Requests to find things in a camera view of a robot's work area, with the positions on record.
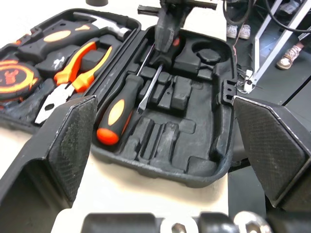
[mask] sneaker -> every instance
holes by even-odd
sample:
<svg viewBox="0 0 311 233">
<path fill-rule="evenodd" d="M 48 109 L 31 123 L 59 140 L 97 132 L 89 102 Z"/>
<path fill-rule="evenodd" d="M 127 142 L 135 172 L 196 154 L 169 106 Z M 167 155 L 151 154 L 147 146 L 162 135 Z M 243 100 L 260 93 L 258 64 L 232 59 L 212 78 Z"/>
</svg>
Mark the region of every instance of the sneaker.
<svg viewBox="0 0 311 233">
<path fill-rule="evenodd" d="M 298 8 L 299 3 L 294 0 L 290 0 L 290 2 L 282 4 L 279 9 L 289 15 L 292 15 Z"/>
<path fill-rule="evenodd" d="M 240 30 L 239 38 L 248 40 L 251 36 L 251 26 L 245 24 Z"/>
<path fill-rule="evenodd" d="M 299 56 L 301 49 L 294 45 L 292 48 L 286 51 L 284 56 L 277 62 L 276 66 L 280 69 L 286 70 L 289 69 L 294 60 Z"/>
<path fill-rule="evenodd" d="M 238 26 L 236 25 L 227 25 L 227 37 L 228 38 L 236 38 L 238 33 Z"/>
</svg>

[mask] toolbox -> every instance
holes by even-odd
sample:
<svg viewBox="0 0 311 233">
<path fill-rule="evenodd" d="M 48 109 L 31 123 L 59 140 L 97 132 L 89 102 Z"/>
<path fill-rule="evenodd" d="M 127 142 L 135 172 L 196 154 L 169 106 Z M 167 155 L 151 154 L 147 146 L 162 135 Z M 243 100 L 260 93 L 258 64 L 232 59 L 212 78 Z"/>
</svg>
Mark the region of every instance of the toolbox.
<svg viewBox="0 0 311 233">
<path fill-rule="evenodd" d="M 110 22 L 99 34 L 101 18 Z M 95 157 L 189 187 L 213 183 L 228 172 L 232 159 L 237 81 L 232 48 L 181 30 L 171 67 L 164 67 L 148 90 L 158 68 L 154 34 L 154 27 L 142 31 L 129 17 L 86 9 L 70 9 L 35 26 L 31 35 L 0 50 L 0 125 L 35 133 L 54 107 L 96 95 Z M 86 83 L 76 81 L 85 76 Z M 125 86 L 132 95 L 114 102 Z M 123 116 L 130 99 L 132 111 Z M 110 128 L 122 120 L 124 127 L 117 134 L 100 131 L 105 120 Z"/>
</svg>

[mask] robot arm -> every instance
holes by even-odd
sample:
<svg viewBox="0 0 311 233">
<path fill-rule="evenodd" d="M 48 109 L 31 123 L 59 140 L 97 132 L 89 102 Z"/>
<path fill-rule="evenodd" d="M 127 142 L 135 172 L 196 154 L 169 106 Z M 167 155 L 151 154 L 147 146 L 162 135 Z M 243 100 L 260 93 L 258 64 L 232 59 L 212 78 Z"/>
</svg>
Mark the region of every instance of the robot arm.
<svg viewBox="0 0 311 233">
<path fill-rule="evenodd" d="M 160 0 L 160 5 L 161 8 L 140 6 L 138 13 L 159 17 L 155 27 L 155 49 L 160 55 L 165 56 L 191 10 L 194 7 L 215 10 L 217 0 Z"/>
</svg>

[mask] flathead screwdriver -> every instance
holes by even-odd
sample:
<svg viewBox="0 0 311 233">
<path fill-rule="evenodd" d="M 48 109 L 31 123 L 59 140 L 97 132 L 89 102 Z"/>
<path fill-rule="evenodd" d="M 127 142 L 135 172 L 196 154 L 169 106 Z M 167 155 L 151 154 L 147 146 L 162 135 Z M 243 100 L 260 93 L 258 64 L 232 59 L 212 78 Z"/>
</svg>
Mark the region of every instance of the flathead screwdriver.
<svg viewBox="0 0 311 233">
<path fill-rule="evenodd" d="M 154 48 L 155 45 L 153 44 L 137 75 L 130 74 L 126 77 L 123 89 L 105 111 L 96 132 L 97 138 L 101 143 L 109 146 L 114 145 L 119 141 L 125 131 L 132 115 L 138 91 L 144 84 L 144 80 L 140 77 L 140 74 L 149 61 Z"/>
<path fill-rule="evenodd" d="M 158 69 L 156 70 L 154 77 L 152 78 L 152 81 L 151 81 L 151 83 L 147 89 L 147 92 L 146 92 L 144 98 L 142 99 L 142 101 L 138 105 L 137 112 L 139 114 L 142 114 L 146 110 L 149 97 L 151 95 L 151 92 L 152 92 L 155 84 L 156 84 L 158 77 L 160 76 L 160 73 L 162 72 L 162 69 L 164 68 L 164 65 L 165 65 L 166 69 L 170 69 L 171 66 L 173 65 L 173 61 L 174 61 L 175 57 L 178 55 L 179 52 L 180 52 L 180 39 L 178 37 L 174 40 L 169 51 L 167 53 L 161 54 L 159 56 L 160 59 L 158 59 L 158 63 L 160 63 L 160 65 L 159 65 Z"/>
</svg>

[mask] hammer head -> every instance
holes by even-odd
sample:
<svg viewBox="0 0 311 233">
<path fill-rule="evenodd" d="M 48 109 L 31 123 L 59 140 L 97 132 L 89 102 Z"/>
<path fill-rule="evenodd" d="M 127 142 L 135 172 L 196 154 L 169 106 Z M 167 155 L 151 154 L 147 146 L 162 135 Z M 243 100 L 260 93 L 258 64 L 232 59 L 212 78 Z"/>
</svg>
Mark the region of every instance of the hammer head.
<svg viewBox="0 0 311 233">
<path fill-rule="evenodd" d="M 124 41 L 131 34 L 130 29 L 126 27 L 119 27 L 116 22 L 106 18 L 82 12 L 74 12 L 73 15 L 76 19 L 91 20 L 92 24 L 96 26 L 99 30 L 106 29 L 114 34 L 118 38 L 118 40 L 121 41 Z"/>
</svg>

